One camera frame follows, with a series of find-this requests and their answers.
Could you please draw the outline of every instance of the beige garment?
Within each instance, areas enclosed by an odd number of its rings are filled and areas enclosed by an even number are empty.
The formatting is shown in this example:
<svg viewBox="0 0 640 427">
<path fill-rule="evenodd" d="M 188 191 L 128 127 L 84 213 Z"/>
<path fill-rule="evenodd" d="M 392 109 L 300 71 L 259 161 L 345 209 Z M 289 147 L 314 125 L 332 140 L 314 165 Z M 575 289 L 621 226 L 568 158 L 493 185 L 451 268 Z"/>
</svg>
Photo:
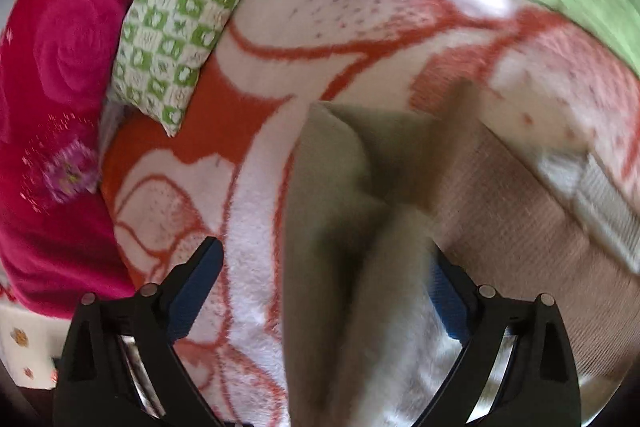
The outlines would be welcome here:
<svg viewBox="0 0 640 427">
<path fill-rule="evenodd" d="M 429 122 L 327 103 L 310 110 L 285 228 L 284 350 L 294 427 L 411 421 L 431 399 L 446 373 L 435 374 L 436 359 L 447 359 L 442 369 L 454 356 L 443 348 L 450 344 L 433 326 L 426 297 L 429 235 L 476 283 L 503 296 L 553 294 L 582 381 L 620 381 L 640 351 L 636 276 L 592 244 L 485 127 L 459 139 L 438 187 L 437 228 L 401 200 Z M 430 153 L 441 160 L 442 151 Z M 435 388 L 420 384 L 425 368 Z M 589 396 L 583 418 L 611 390 Z"/>
</svg>

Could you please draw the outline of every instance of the metal screw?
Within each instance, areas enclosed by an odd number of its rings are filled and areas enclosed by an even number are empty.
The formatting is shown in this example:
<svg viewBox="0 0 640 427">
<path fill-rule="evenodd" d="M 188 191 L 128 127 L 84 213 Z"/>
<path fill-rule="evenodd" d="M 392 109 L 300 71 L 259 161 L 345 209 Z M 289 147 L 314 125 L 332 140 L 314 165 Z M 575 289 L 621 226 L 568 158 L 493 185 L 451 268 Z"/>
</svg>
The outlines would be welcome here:
<svg viewBox="0 0 640 427">
<path fill-rule="evenodd" d="M 480 295 L 486 299 L 493 299 L 495 297 L 495 288 L 488 284 L 483 284 L 478 288 Z"/>
<path fill-rule="evenodd" d="M 158 285 L 154 282 L 148 282 L 140 288 L 140 295 L 143 297 L 151 297 L 158 293 Z"/>
<path fill-rule="evenodd" d="M 89 304 L 93 304 L 95 302 L 95 293 L 92 293 L 92 292 L 85 293 L 80 299 L 80 302 L 82 303 L 83 306 L 88 306 Z"/>
<path fill-rule="evenodd" d="M 549 295 L 548 293 L 543 293 L 540 296 L 540 301 L 545 306 L 553 306 L 556 303 L 556 300 L 554 299 L 554 296 L 553 295 Z"/>
</svg>

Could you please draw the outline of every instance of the brown fabric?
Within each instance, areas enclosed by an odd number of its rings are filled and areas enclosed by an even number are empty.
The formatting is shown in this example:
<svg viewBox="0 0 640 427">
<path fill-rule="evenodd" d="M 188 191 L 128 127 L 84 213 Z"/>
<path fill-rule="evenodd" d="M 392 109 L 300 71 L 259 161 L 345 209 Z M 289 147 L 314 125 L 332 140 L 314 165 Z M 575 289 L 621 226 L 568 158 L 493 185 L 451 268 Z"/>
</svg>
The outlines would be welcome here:
<svg viewBox="0 0 640 427">
<path fill-rule="evenodd" d="M 578 373 L 623 378 L 640 350 L 636 276 L 589 237 L 485 128 L 446 176 L 438 245 L 504 296 L 555 296 Z"/>
</svg>

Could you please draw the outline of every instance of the floral blanket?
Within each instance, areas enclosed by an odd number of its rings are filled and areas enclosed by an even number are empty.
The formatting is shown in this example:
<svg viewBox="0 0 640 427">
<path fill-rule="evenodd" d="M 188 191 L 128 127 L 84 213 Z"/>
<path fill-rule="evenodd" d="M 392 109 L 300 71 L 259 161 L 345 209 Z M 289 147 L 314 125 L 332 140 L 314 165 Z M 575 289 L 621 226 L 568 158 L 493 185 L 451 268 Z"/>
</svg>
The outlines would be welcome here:
<svg viewBox="0 0 640 427">
<path fill-rule="evenodd" d="M 225 245 L 222 276 L 177 346 L 221 418 L 289 422 L 282 220 L 309 104 L 437 113 L 462 77 L 482 87 L 482 119 L 505 142 L 592 150 L 640 206 L 638 80 L 585 31 L 527 0 L 243 0 L 177 137 L 139 114 L 124 124 L 102 192 L 134 283 L 162 280 L 205 235 Z M 422 383 L 442 378 L 438 357 L 450 353 L 418 361 Z M 597 409 L 607 398 L 589 400 Z M 398 407 L 385 420 L 410 425 L 412 414 Z"/>
</svg>

